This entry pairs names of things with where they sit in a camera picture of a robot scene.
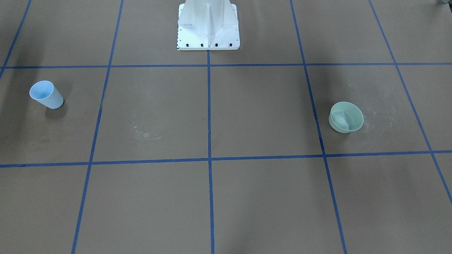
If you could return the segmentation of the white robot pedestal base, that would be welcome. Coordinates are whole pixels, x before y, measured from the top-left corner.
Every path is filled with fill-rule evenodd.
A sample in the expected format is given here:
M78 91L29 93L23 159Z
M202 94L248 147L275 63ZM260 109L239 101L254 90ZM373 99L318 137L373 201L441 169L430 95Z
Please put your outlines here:
M186 0L179 5L177 50L238 50L237 6L229 0Z

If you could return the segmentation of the light green bowl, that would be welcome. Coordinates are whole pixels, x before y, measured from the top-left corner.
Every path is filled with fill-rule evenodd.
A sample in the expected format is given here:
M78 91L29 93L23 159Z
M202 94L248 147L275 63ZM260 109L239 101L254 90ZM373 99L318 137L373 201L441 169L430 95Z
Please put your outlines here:
M337 102L330 109L329 124L336 132L354 132L363 126L364 115L353 103Z

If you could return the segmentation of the light blue plastic cup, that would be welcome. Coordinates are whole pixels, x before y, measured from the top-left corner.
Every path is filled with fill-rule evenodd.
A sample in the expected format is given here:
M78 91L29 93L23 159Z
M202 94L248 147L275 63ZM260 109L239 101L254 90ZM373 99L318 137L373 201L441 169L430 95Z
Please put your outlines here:
M29 95L33 100L50 109L57 109L64 103L64 99L58 89L48 80L35 83L30 88Z

